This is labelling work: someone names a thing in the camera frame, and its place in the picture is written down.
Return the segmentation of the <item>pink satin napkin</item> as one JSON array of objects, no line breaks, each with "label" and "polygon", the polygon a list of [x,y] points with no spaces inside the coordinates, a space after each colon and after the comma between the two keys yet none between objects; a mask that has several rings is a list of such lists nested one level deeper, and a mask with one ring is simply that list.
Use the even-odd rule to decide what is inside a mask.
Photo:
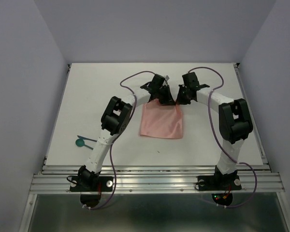
[{"label": "pink satin napkin", "polygon": [[163,106],[158,100],[144,104],[139,134],[159,139],[183,138],[183,113],[180,106]]}]

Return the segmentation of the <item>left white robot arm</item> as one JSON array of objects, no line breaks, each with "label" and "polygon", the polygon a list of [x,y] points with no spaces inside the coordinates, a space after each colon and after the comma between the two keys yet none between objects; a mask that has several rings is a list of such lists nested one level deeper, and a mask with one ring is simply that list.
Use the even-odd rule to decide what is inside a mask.
[{"label": "left white robot arm", "polygon": [[[137,75],[143,73],[153,74],[150,82],[133,91],[123,85]],[[130,95],[119,98],[112,97],[101,117],[101,132],[89,158],[79,168],[77,178],[71,181],[73,184],[81,184],[86,190],[94,190],[98,184],[98,178],[107,153],[110,153],[114,142],[124,132],[133,117],[135,109],[149,101],[158,99],[162,105],[175,105],[168,85],[168,76],[162,76],[152,71],[141,71],[133,74],[119,84],[131,92]]]}]

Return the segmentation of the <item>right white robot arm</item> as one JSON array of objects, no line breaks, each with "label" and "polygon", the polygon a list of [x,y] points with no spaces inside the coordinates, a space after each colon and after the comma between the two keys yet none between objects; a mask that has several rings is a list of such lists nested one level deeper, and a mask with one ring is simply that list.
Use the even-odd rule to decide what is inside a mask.
[{"label": "right white robot arm", "polygon": [[214,139],[221,149],[216,165],[218,174],[213,176],[215,187],[223,189],[230,183],[229,174],[236,171],[238,157],[244,140],[253,131],[251,115],[245,99],[232,99],[200,84],[197,75],[189,72],[182,75],[176,103],[187,105],[196,101],[207,106]]}]

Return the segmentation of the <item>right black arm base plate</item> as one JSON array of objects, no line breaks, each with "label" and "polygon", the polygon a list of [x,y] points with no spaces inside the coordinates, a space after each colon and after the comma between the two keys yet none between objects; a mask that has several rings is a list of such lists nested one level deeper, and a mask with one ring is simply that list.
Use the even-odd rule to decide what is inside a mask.
[{"label": "right black arm base plate", "polygon": [[200,175],[197,176],[195,188],[199,191],[225,191],[229,188],[241,190],[241,184],[236,184],[235,180],[239,180],[239,177],[216,178],[213,175]]}]

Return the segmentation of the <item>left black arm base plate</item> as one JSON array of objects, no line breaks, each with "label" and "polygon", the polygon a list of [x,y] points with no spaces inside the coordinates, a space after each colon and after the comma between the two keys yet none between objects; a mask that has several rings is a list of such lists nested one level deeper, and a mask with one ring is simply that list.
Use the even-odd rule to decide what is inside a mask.
[{"label": "left black arm base plate", "polygon": [[68,176],[67,180],[70,183],[70,192],[111,192],[114,186],[112,176],[98,177],[91,184],[85,183],[75,175]]}]

